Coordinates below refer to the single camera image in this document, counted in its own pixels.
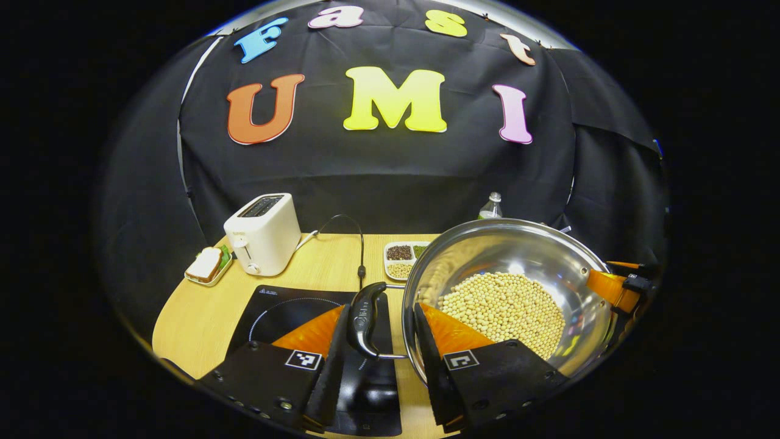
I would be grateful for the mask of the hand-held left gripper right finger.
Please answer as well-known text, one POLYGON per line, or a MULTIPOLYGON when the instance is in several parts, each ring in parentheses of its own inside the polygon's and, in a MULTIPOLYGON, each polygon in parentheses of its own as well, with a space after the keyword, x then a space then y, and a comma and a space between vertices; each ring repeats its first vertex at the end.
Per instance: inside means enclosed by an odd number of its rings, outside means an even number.
POLYGON ((424 307, 413 325, 434 418, 446 433, 519 416, 563 391, 569 378, 517 340, 439 349, 424 307))

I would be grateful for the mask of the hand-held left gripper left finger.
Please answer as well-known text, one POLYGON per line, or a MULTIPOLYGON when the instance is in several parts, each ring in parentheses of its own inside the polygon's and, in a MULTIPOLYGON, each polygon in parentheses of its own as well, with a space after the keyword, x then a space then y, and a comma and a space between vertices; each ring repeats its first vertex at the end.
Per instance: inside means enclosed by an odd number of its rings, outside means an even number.
POLYGON ((197 380, 197 389, 254 418, 322 434, 339 400, 350 305, 336 311, 326 355, 249 341, 197 380))

